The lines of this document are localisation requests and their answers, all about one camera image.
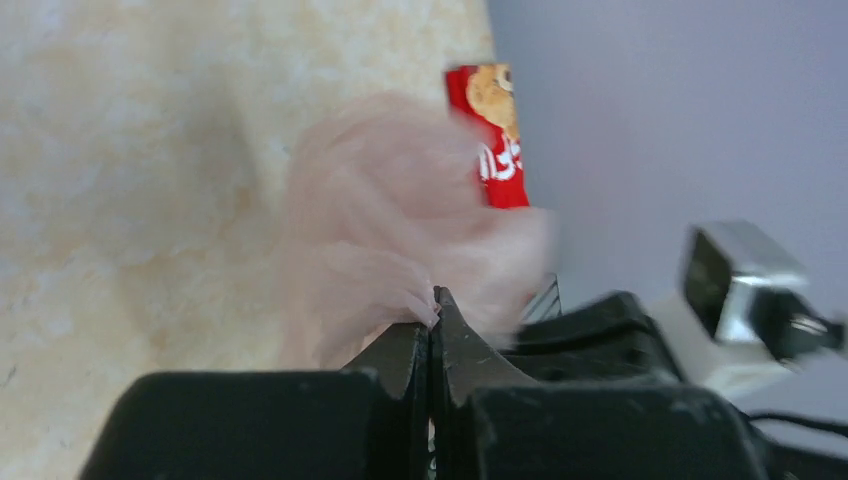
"black cable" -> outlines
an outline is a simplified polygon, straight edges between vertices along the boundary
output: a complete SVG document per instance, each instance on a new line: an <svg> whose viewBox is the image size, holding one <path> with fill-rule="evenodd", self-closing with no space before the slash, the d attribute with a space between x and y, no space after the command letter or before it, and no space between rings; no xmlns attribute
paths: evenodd
<svg viewBox="0 0 848 480"><path fill-rule="evenodd" d="M818 315L795 292L760 292L751 307L751 325L778 361L797 358L827 348L845 349L845 324Z"/></svg>
<svg viewBox="0 0 848 480"><path fill-rule="evenodd" d="M845 423L834 422L831 420L820 420L782 412L758 412L751 415L743 413L742 415L744 415L749 422L769 420L776 422L784 422L800 427L809 428L811 430L819 430L822 432L841 435L848 439L848 424Z"/></svg>

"red package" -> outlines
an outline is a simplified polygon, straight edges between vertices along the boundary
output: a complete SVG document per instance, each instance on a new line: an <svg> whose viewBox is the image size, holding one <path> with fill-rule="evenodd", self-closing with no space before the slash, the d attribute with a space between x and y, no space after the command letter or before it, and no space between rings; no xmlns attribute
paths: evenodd
<svg viewBox="0 0 848 480"><path fill-rule="evenodd" d="M466 65L445 74L448 101L491 130L493 145L480 145L480 178L489 205L528 207L521 163L521 138L512 98L509 65Z"/></svg>

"lavender wall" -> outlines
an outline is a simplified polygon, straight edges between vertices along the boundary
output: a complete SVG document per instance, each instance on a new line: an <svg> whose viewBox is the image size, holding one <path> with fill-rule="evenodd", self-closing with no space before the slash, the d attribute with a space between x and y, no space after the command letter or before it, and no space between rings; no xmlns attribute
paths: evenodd
<svg viewBox="0 0 848 480"><path fill-rule="evenodd" d="M688 223L744 217L810 268L818 308L848 309L848 2L489 4L528 189L562 222L566 307L662 297ZM848 418L848 362L817 363L744 406Z"/></svg>

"beige marble surface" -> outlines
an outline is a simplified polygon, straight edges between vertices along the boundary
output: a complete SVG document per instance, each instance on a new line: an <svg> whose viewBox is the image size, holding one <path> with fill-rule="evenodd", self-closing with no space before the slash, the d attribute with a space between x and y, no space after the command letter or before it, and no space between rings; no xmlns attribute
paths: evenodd
<svg viewBox="0 0 848 480"><path fill-rule="evenodd" d="M0 2L0 479L68 479L156 369L274 368L287 146L489 60L482 0Z"/></svg>

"cookie image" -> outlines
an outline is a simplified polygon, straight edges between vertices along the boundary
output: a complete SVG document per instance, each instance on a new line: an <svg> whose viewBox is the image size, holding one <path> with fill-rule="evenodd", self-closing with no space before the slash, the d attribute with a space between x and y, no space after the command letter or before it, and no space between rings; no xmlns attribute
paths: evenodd
<svg viewBox="0 0 848 480"><path fill-rule="evenodd" d="M500 63L477 67L468 79L466 97L469 106L478 115L500 127L510 140L519 140L509 65Z"/></svg>

